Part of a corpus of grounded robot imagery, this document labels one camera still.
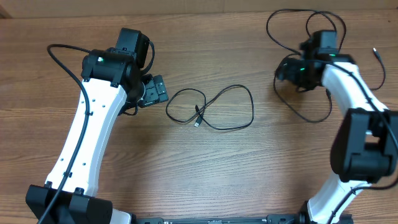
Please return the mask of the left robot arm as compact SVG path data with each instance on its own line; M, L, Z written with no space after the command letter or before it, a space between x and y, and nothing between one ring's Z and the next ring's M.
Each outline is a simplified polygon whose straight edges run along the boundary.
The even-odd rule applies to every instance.
M154 45L138 30L121 29L114 47L86 50L75 77L80 100L64 147L44 185L25 201L39 223L135 223L135 215L96 197L104 152L116 118L168 100L160 75L150 74Z

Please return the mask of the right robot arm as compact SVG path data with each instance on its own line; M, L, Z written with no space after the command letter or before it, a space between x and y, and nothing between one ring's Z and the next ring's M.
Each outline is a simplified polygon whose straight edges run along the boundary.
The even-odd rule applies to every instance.
M344 119L331 147L328 180L288 222L352 223L342 213L358 194L397 185L376 185L397 167L397 112L374 96L353 58L339 52L335 31L314 32L300 49L299 58L288 55L281 61L275 77L304 91L325 87Z

